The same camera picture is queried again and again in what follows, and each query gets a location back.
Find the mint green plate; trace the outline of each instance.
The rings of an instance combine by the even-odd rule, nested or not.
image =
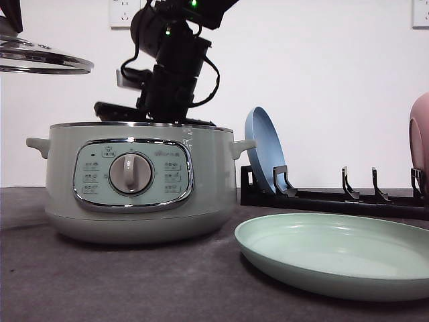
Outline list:
[[[429,231],[319,213],[270,215],[235,229],[245,257],[286,284],[342,299],[429,297]]]

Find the pink object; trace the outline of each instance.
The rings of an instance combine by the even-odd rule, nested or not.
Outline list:
[[[424,171],[425,191],[429,192],[429,93],[422,95],[412,107],[410,147],[413,167]]]

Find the dark tabletop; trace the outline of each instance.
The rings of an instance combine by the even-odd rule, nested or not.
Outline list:
[[[44,214],[46,195],[43,188],[1,189],[2,322],[429,321],[429,299],[332,299],[282,284],[241,255],[233,235],[239,223],[299,211],[237,205],[212,234],[115,247],[56,233]]]

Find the wall outlet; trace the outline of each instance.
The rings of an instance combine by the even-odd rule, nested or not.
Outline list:
[[[109,0],[110,26],[130,28],[134,15],[140,10],[140,0]]]
[[[429,0],[413,0],[413,28],[429,28]]]

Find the dish rack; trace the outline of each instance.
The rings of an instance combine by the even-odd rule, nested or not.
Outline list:
[[[287,189],[278,184],[278,177],[284,176]],[[355,191],[349,184],[347,167],[341,170],[343,191],[339,193],[300,190],[288,180],[288,167],[273,169],[275,194],[262,191],[251,166],[241,167],[241,204],[258,207],[301,209],[369,215],[374,217],[397,217],[404,219],[429,220],[429,202],[424,191],[426,175],[423,171],[411,169],[412,197],[390,196],[377,185],[377,169],[372,169],[373,195]]]

